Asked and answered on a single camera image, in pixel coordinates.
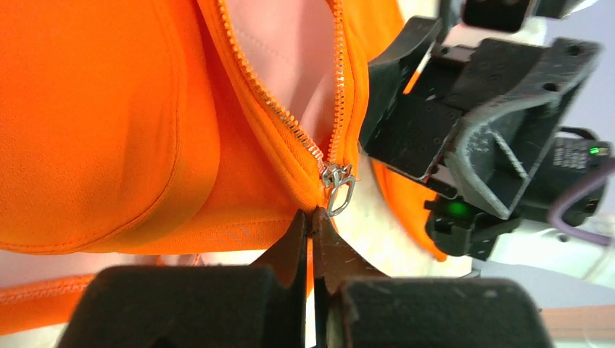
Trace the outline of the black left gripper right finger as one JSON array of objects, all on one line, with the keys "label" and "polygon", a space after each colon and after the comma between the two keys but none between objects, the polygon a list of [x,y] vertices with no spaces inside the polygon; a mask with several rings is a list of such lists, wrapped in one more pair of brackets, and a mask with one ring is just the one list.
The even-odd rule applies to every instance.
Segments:
[{"label": "black left gripper right finger", "polygon": [[393,278],[313,213],[318,347],[551,347],[534,301],[500,278]]}]

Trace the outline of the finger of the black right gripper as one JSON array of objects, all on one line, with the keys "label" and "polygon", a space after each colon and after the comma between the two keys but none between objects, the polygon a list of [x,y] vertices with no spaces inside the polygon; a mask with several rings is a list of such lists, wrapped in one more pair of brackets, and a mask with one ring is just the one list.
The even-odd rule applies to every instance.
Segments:
[{"label": "finger of the black right gripper", "polygon": [[368,63],[369,98],[359,142],[367,144],[378,124],[395,108],[442,29],[439,18],[410,18],[394,41]]}]

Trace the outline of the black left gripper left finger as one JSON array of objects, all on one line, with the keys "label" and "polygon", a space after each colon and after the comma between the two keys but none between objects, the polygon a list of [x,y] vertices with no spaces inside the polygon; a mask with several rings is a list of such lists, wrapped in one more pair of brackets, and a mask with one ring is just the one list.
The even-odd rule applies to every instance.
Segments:
[{"label": "black left gripper left finger", "polygon": [[87,286],[61,347],[303,347],[308,219],[249,265],[121,266]]}]

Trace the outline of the orange zip jacket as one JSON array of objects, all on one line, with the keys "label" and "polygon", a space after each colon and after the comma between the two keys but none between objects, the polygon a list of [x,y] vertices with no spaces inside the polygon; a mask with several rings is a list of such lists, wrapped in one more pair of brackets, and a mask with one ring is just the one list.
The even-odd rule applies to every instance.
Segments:
[{"label": "orange zip jacket", "polygon": [[356,175],[334,224],[387,273],[445,261],[433,193],[358,150],[401,1],[3,1],[1,335],[112,265],[252,256]]}]

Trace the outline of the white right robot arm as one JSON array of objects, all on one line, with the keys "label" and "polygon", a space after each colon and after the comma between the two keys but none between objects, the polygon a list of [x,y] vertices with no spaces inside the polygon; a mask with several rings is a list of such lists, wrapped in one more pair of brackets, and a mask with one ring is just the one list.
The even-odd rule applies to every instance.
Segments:
[{"label": "white right robot arm", "polygon": [[[375,167],[365,156],[360,157],[359,179],[350,211],[335,222],[361,256],[390,276],[461,276],[470,270],[469,257],[438,262],[410,237],[391,211]],[[612,246],[567,237],[539,223],[522,223],[513,233],[501,236],[487,264],[521,268],[533,281],[560,273],[583,284],[614,287]]]}]

